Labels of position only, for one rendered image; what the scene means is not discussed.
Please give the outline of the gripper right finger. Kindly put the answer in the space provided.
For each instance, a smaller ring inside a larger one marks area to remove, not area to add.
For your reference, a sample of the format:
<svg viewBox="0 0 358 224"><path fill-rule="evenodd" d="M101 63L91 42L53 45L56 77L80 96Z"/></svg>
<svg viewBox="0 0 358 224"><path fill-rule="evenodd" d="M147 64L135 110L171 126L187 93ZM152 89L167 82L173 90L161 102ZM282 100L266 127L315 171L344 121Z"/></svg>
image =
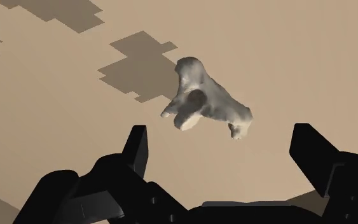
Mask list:
<svg viewBox="0 0 358 224"><path fill-rule="evenodd" d="M358 224L358 154L338 150L309 123L295 123L289 154L315 188L329 201L327 224Z"/></svg>

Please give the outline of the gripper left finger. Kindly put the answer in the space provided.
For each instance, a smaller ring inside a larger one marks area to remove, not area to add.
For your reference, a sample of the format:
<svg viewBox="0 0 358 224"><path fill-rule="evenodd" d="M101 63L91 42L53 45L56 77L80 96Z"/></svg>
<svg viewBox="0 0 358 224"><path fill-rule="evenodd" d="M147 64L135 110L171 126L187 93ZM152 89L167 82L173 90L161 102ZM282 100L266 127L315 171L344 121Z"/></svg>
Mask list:
<svg viewBox="0 0 358 224"><path fill-rule="evenodd" d="M79 176L73 170L44 175L13 224L177 224L187 209L155 182L144 180L145 125L134 125L121 153L100 157Z"/></svg>

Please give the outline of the white animal figure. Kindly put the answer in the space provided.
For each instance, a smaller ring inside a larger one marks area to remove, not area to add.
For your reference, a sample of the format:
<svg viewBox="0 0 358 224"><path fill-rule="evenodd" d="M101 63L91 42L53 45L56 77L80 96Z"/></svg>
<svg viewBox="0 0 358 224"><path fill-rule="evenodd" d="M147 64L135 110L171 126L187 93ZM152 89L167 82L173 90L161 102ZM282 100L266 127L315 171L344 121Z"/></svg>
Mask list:
<svg viewBox="0 0 358 224"><path fill-rule="evenodd" d="M181 131L191 129L201 117L206 117L227 123L233 139L248 134L253 121L251 109L209 76L199 59L183 57L174 70L179 77L177 94L161 112L161 117L174 115L174 126Z"/></svg>

